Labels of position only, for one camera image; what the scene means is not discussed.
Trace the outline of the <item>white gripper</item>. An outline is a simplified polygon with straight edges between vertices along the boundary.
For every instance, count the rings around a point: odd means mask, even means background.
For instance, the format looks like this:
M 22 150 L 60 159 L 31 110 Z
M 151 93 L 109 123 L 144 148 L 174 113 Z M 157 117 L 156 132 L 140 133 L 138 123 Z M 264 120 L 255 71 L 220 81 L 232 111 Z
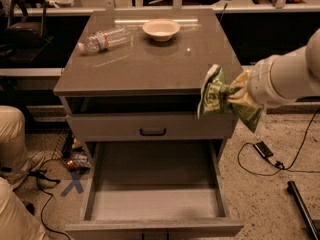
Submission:
M 260 111 L 283 105 L 284 99 L 278 94 L 271 80 L 271 69 L 275 57 L 260 60 L 250 71 L 243 71 L 231 83 L 233 91 L 228 101 L 243 110 Z

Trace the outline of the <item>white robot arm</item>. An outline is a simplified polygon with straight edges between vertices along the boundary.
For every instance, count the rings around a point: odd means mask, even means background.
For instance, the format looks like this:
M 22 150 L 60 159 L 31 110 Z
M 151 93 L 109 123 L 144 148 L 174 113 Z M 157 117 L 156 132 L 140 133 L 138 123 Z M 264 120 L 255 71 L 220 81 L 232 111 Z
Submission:
M 306 46 L 272 55 L 245 70 L 232 83 L 239 90 L 228 100 L 254 108 L 276 108 L 320 95 L 320 29 Z

